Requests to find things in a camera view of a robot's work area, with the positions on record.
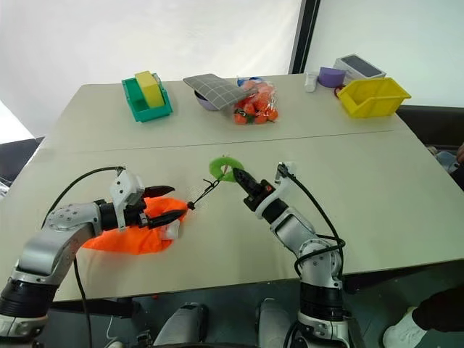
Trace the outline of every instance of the green ring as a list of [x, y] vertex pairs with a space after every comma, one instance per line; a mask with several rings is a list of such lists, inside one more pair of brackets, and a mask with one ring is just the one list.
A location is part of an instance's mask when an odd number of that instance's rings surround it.
[[232, 171], [227, 172], [225, 175], [223, 174], [222, 166], [224, 165], [238, 169], [244, 169], [244, 166], [232, 157], [218, 157], [210, 162], [210, 173], [212, 176], [214, 176], [217, 180], [235, 183]]

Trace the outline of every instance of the black string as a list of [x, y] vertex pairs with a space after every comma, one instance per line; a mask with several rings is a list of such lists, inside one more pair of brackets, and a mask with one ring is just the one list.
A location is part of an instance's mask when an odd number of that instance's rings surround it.
[[203, 191], [202, 194], [200, 194], [200, 197], [198, 197], [195, 201], [190, 201], [189, 203], [187, 203], [187, 207], [190, 209], [190, 210], [194, 210], [195, 209], [195, 204], [202, 198], [204, 198], [208, 193], [210, 193], [212, 190], [214, 190], [216, 187], [218, 187], [219, 183], [220, 183], [220, 179], [223, 177], [224, 175], [221, 175], [216, 181], [209, 181], [209, 180], [206, 180], [206, 179], [203, 179], [203, 181], [206, 181], [207, 183], [209, 183], [209, 186]]

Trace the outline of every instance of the black pants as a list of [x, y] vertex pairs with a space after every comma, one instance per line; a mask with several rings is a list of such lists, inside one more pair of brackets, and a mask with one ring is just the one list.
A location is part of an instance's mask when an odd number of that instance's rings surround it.
[[423, 301], [413, 311], [413, 320], [423, 330], [464, 331], [464, 285]]

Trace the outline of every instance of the bag of oranges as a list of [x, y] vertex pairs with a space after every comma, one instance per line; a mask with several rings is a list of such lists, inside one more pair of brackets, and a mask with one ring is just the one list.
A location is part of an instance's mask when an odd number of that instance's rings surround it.
[[237, 84], [252, 94], [235, 104], [233, 118], [236, 124], [263, 124], [277, 119], [276, 88], [271, 82], [262, 78], [239, 78]]

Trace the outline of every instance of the orange cloth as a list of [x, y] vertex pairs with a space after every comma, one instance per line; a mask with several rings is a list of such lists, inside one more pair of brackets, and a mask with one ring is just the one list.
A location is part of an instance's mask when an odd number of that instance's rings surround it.
[[[187, 210], [183, 201], [168, 197], [145, 198], [144, 210], [151, 218], [155, 218], [169, 210]], [[103, 232], [101, 236], [88, 240], [83, 247], [87, 249], [104, 250], [107, 252], [125, 252], [133, 255], [161, 252], [168, 248], [173, 241], [161, 239], [162, 227], [148, 229], [147, 227], [128, 227], [124, 232], [118, 229]]]

